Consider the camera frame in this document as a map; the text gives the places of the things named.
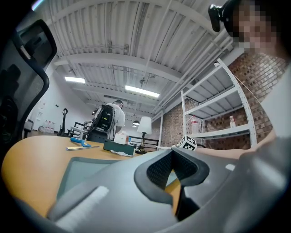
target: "shelf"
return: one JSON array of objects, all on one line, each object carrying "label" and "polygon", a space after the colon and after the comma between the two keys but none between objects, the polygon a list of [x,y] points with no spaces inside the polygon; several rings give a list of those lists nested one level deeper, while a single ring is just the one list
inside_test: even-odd
[{"label": "shelf", "polygon": [[209,120],[242,108],[241,98],[235,87],[219,96],[185,112],[202,120]]},{"label": "shelf", "polygon": [[218,66],[200,81],[198,81],[191,89],[184,93],[184,96],[198,102],[204,103],[210,99],[219,96],[223,92],[234,86],[227,72]]},{"label": "shelf", "polygon": [[249,134],[249,124],[245,124],[242,126],[237,126],[234,128],[223,129],[213,132],[207,133],[197,133],[197,134],[190,134],[189,137],[192,138],[202,138],[202,139],[218,139],[218,138],[225,138],[225,137],[234,137],[244,134]]}]

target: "white wire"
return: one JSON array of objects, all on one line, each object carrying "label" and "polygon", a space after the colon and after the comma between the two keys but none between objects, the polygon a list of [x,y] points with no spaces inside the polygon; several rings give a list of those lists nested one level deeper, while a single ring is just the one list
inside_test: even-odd
[{"label": "white wire", "polygon": [[242,81],[240,81],[240,83],[242,84],[242,85],[244,85],[245,87],[246,87],[246,89],[254,96],[254,98],[258,101],[258,103],[261,105],[261,107],[263,107],[262,106],[262,104],[261,104],[261,102],[257,99],[257,97],[255,97],[255,95],[251,92],[251,90],[242,82]]}]

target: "brick wall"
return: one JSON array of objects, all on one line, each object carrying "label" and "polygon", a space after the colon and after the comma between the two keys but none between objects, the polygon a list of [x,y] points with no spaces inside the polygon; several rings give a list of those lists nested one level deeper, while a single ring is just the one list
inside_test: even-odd
[{"label": "brick wall", "polygon": [[[282,74],[285,72],[287,63],[277,57],[271,57],[264,54],[242,54],[232,64],[229,69],[237,76],[262,102]],[[251,111],[254,117],[257,140],[260,142],[272,130],[272,125],[266,113],[253,95],[241,84],[242,89],[248,99]],[[192,100],[186,100],[186,109],[196,106]],[[233,115],[237,125],[246,124],[246,114],[244,109],[226,114],[217,119],[203,122],[203,131],[210,132],[230,127],[229,116]],[[187,124],[187,133],[191,132],[190,122]],[[177,144],[183,135],[182,105],[179,104],[164,115],[162,130],[162,146],[171,146]],[[250,148],[249,135],[237,137],[205,140],[207,148],[213,149],[248,149]]]}]

